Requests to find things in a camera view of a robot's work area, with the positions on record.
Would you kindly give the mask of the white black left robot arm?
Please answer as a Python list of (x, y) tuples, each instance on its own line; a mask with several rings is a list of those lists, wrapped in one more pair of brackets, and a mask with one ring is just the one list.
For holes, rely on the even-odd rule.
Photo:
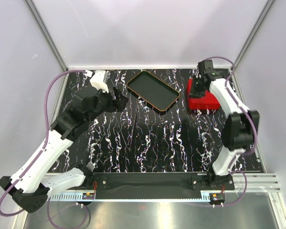
[(85, 165), (76, 165), (53, 178), (45, 178), (45, 174), (100, 114), (125, 109), (128, 98), (117, 87), (113, 91), (114, 95), (111, 95), (93, 86), (77, 91), (73, 101), (56, 117), (47, 130), (44, 142), (25, 165), (11, 177), (3, 176), (0, 179), (0, 186), (5, 191), (3, 195), (10, 195), (22, 210), (33, 213), (53, 195), (72, 187), (90, 188), (93, 185), (93, 172)]

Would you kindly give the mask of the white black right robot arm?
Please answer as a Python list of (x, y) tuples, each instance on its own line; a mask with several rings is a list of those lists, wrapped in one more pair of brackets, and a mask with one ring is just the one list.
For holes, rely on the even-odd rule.
[(198, 63), (198, 73), (198, 77), (188, 81), (186, 95), (189, 109), (222, 108), (226, 116), (221, 132), (223, 146), (206, 179), (210, 188), (218, 189), (229, 181), (231, 168), (241, 155), (255, 153), (260, 115), (240, 100), (230, 85), (231, 77), (225, 77), (214, 68), (212, 57)]

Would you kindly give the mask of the red chocolate box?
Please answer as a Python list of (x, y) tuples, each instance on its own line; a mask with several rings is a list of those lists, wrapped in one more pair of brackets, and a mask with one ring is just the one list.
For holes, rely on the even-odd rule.
[(192, 79), (189, 79), (187, 81), (186, 92), (185, 92), (187, 106), (190, 110), (218, 110), (221, 107), (216, 97), (209, 91), (205, 92), (204, 97), (191, 98), (189, 94), (192, 82), (193, 82)]

